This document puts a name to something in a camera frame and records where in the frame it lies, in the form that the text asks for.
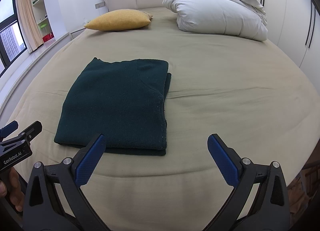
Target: finger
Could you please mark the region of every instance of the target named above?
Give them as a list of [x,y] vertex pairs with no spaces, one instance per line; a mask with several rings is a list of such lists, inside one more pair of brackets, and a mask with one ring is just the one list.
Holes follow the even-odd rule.
[[2,181],[0,181],[0,198],[7,195],[7,188]]
[[20,202],[19,202],[19,204],[16,206],[16,210],[18,211],[18,212],[22,212],[22,210],[23,210],[23,204],[24,204],[24,194],[22,193],[22,192],[20,192],[21,193],[21,200],[20,200]]
[[19,175],[17,171],[12,167],[9,172],[9,181],[14,188],[18,188],[19,186]]
[[10,192],[10,201],[13,205],[18,206],[22,198],[23,193],[20,188],[12,189]]

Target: white duvet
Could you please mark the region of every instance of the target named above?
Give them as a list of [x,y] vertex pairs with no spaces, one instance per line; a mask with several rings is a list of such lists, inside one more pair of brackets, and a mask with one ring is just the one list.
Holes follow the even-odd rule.
[[164,0],[182,31],[267,39],[267,17],[257,0]]

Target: beige bed sheet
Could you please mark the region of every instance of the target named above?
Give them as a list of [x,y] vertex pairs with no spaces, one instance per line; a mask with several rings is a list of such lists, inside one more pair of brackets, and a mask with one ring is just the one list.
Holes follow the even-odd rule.
[[104,154],[82,190],[112,230],[198,231],[232,190],[207,150],[208,136],[218,133],[255,163],[280,162],[289,184],[319,139],[320,97],[270,41],[186,33],[171,11],[147,11],[154,18],[143,29],[87,29],[36,76],[10,120],[19,130],[39,120],[43,131],[32,142],[33,155],[16,168],[28,180],[35,162],[55,164],[76,154],[53,139],[65,97],[92,58],[166,60],[172,73],[167,155]]

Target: power outlet panel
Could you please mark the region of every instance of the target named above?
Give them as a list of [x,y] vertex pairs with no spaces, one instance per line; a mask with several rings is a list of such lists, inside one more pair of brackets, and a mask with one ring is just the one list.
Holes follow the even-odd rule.
[[95,7],[96,7],[96,9],[99,9],[99,8],[105,7],[105,5],[106,5],[105,2],[103,1],[98,4],[95,4]]

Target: red box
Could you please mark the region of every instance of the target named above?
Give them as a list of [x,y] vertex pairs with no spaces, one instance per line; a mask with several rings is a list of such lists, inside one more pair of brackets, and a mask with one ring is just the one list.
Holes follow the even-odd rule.
[[50,39],[52,39],[54,37],[53,33],[51,32],[50,34],[45,35],[44,37],[42,37],[43,42],[47,42]]

